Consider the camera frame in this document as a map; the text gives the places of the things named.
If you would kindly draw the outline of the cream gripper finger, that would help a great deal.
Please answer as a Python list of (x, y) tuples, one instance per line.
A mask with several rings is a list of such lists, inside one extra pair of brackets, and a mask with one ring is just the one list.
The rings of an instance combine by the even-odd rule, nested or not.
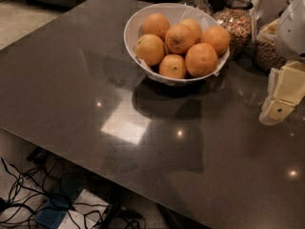
[(276, 125), (282, 122), (293, 110), (294, 106), (282, 100), (274, 98), (275, 87), (277, 84), (280, 70), (272, 68), (268, 79), (268, 88), (266, 97), (259, 115), (259, 121), (267, 126)]

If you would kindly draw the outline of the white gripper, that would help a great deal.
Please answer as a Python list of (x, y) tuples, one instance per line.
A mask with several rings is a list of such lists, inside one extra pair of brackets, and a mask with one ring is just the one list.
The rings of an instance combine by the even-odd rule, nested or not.
[(293, 61), (278, 75), (274, 99), (297, 105), (305, 96), (305, 0), (293, 0), (281, 14), (275, 31), (275, 50)]

